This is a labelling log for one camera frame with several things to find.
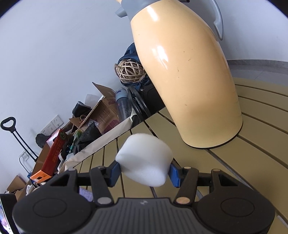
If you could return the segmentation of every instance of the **screw head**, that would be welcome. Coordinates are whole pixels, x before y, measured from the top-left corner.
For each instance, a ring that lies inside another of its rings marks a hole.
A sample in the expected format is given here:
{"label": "screw head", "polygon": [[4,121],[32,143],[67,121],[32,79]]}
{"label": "screw head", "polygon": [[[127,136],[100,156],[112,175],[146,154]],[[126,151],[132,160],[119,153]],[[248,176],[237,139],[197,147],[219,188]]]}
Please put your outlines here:
{"label": "screw head", "polygon": [[176,202],[178,204],[182,204],[182,205],[185,205],[185,204],[188,204],[190,202],[190,199],[188,197],[178,197],[176,199]]}
{"label": "screw head", "polygon": [[101,205],[108,205],[112,202],[112,200],[109,197],[100,197],[97,199],[97,202]]}

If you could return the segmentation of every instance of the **black rubber pad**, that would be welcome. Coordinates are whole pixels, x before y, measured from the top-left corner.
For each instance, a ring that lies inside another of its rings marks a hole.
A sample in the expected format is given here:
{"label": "black rubber pad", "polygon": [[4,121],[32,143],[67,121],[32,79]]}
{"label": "black rubber pad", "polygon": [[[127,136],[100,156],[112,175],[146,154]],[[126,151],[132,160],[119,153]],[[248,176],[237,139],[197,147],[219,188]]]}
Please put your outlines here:
{"label": "black rubber pad", "polygon": [[77,234],[211,234],[192,210],[173,206],[168,198],[120,198],[110,208],[100,208]]}

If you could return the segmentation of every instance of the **rattan ball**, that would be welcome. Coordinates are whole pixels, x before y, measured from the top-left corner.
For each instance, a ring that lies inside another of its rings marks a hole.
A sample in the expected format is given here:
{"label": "rattan ball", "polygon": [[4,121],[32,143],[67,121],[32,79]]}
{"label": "rattan ball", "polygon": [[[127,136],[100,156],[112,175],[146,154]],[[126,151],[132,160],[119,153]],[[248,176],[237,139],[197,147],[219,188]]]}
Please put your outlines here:
{"label": "rattan ball", "polygon": [[143,66],[132,59],[123,59],[115,64],[115,72],[123,83],[136,83],[146,76]]}

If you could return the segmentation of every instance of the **white wall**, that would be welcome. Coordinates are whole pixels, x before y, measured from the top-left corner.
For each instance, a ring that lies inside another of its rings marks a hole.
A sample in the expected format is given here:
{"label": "white wall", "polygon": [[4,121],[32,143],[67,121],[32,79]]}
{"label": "white wall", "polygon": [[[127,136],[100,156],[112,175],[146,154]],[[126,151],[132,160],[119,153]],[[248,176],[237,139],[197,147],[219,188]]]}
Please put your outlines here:
{"label": "white wall", "polygon": [[[267,59],[288,62],[288,18],[267,0],[216,0],[223,17],[220,45],[227,60]],[[210,0],[186,4],[215,32]]]}
{"label": "white wall", "polygon": [[[34,150],[35,137],[57,114],[67,122],[77,101],[98,94],[92,82],[121,86],[114,63],[133,42],[115,0],[21,0],[0,18],[0,121],[14,116]],[[0,193],[18,174],[23,152],[0,129]]]}

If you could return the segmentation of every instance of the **wall outlet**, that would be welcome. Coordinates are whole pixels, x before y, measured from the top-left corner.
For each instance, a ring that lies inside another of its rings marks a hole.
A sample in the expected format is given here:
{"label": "wall outlet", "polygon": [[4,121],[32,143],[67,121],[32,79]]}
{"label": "wall outlet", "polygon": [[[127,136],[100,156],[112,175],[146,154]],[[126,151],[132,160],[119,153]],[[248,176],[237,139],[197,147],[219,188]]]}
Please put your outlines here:
{"label": "wall outlet", "polygon": [[56,128],[59,128],[62,124],[64,124],[63,120],[59,117],[59,115],[52,119],[52,123]]}
{"label": "wall outlet", "polygon": [[57,128],[54,126],[52,121],[46,125],[45,128],[42,129],[40,133],[44,134],[45,136],[50,136]]}

